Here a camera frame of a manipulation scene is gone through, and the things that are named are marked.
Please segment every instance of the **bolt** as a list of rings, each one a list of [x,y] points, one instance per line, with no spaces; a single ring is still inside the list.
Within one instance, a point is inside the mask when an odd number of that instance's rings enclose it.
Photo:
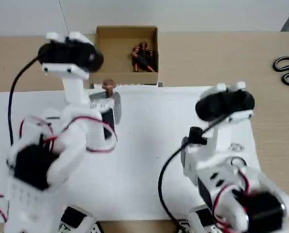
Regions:
[[[105,79],[102,81],[101,88],[106,91],[106,96],[110,97],[113,95],[113,89],[116,87],[115,81],[112,79]]]

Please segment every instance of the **open cardboard box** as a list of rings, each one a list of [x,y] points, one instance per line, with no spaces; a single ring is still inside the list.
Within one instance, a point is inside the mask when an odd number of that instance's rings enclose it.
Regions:
[[[156,84],[158,72],[133,72],[132,48],[141,41],[155,52],[158,71],[158,29],[154,26],[99,26],[96,30],[96,47],[104,55],[102,68],[93,73],[90,83],[113,79],[117,84]]]

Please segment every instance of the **wooden table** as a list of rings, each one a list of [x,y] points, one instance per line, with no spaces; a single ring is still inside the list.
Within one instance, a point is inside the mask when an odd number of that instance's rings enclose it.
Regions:
[[[41,37],[0,37],[0,91],[9,91],[17,72],[44,43]],[[256,99],[252,119],[262,170],[289,193],[289,86],[272,62],[289,55],[289,33],[160,33],[159,81],[164,86],[215,85],[243,80]],[[17,90],[59,90],[39,64],[21,78]],[[105,233],[170,233],[169,221],[103,222]]]

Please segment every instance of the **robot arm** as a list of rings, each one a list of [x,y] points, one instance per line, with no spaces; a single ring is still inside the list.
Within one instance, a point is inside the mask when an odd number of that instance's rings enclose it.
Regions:
[[[89,72],[101,67],[102,54],[80,33],[48,33],[47,38],[39,62],[46,73],[62,79],[67,106],[21,123],[20,139],[8,156],[5,233],[56,233],[68,206],[67,181],[86,151],[107,152],[116,144],[114,100],[90,99],[83,88]],[[71,233],[89,233],[95,222],[87,215]]]
[[[242,100],[246,103],[214,127],[207,145],[190,144],[181,154],[184,174],[206,204],[190,211],[191,232],[289,232],[289,195],[252,167],[244,148],[231,141],[232,125],[253,116],[254,100],[245,83],[209,89],[195,109],[202,120],[211,122]]]

